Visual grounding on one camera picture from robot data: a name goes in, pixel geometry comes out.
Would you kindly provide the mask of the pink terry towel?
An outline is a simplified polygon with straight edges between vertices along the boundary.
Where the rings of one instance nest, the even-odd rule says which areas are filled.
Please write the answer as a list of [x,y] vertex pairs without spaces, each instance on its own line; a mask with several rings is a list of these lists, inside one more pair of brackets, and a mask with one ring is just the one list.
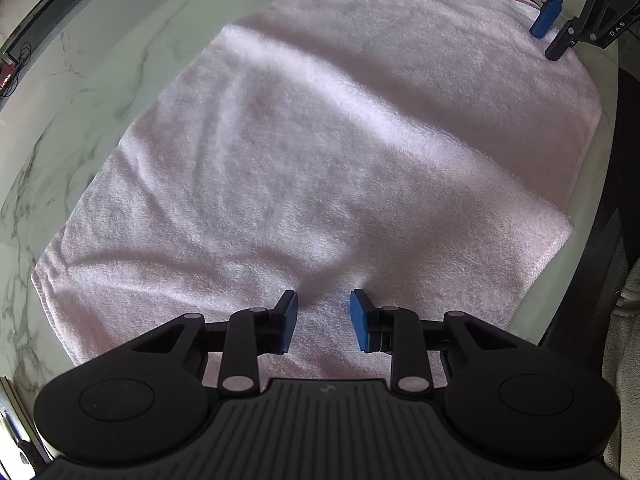
[[361,288],[506,327],[572,232],[601,117],[532,0],[276,0],[224,26],[126,131],[36,264],[70,359],[178,315],[223,321],[293,289],[269,376],[381,377]]

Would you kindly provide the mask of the beige knitted fabric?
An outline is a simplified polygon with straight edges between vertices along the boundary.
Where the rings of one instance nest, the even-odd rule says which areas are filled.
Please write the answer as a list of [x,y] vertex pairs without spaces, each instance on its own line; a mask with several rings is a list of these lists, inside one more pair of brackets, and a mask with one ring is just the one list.
[[627,262],[620,243],[608,278],[615,304],[604,346],[602,375],[620,399],[620,422],[604,452],[623,479],[639,478],[639,261]]

